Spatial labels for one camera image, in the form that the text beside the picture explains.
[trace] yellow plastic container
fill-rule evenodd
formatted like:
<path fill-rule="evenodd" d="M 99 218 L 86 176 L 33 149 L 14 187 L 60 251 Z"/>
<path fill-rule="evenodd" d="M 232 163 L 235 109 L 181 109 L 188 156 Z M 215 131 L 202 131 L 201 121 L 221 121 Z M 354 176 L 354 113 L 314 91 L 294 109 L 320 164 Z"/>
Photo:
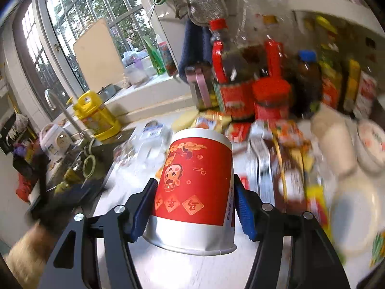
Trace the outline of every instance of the yellow plastic container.
<path fill-rule="evenodd" d="M 116 135 L 121 130 L 120 122 L 105 107 L 94 91 L 87 91 L 73 105 L 75 115 L 91 129 L 95 138 L 102 141 Z"/>

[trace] red paper cup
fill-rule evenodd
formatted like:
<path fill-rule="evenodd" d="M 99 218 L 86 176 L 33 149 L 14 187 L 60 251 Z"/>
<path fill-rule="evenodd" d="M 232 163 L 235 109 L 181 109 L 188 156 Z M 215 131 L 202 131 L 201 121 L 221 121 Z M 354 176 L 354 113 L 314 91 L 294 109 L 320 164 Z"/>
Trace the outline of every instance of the red paper cup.
<path fill-rule="evenodd" d="M 198 256 L 231 253 L 234 244 L 231 142 L 201 128 L 173 136 L 144 238 Z"/>

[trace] green bottle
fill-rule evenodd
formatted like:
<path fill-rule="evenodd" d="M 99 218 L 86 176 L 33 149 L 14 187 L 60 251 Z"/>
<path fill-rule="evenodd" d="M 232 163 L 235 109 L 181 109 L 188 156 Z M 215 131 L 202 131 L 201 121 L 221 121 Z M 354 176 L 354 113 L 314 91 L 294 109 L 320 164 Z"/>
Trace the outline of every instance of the green bottle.
<path fill-rule="evenodd" d="M 162 75 L 166 73 L 166 69 L 164 68 L 163 61 L 160 57 L 160 54 L 153 46 L 150 36 L 143 36 L 144 46 L 146 47 L 147 53 L 150 57 L 151 62 L 153 63 L 153 67 L 156 69 L 158 75 Z"/>

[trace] red bottle cap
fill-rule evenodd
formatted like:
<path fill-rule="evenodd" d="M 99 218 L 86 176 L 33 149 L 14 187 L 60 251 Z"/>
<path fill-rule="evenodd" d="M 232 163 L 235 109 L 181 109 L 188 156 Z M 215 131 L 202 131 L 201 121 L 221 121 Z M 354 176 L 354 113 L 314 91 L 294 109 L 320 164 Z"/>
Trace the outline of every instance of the red bottle cap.
<path fill-rule="evenodd" d="M 226 20 L 224 18 L 219 18 L 217 20 L 210 21 L 211 30 L 219 30 L 223 28 L 227 28 Z"/>
<path fill-rule="evenodd" d="M 288 99 L 291 87 L 284 79 L 263 77 L 253 83 L 252 89 L 257 101 L 274 103 Z"/>

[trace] dark blue towel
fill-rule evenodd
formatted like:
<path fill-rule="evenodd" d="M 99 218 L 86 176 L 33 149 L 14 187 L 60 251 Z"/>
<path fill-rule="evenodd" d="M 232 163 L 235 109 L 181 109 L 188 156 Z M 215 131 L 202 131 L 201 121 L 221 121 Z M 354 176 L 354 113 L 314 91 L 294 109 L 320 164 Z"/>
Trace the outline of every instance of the dark blue towel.
<path fill-rule="evenodd" d="M 199 27 L 190 19 L 187 20 L 184 32 L 182 57 L 179 64 L 179 76 L 187 82 L 184 69 L 195 65 L 198 61 L 212 64 L 211 32 L 208 27 Z"/>

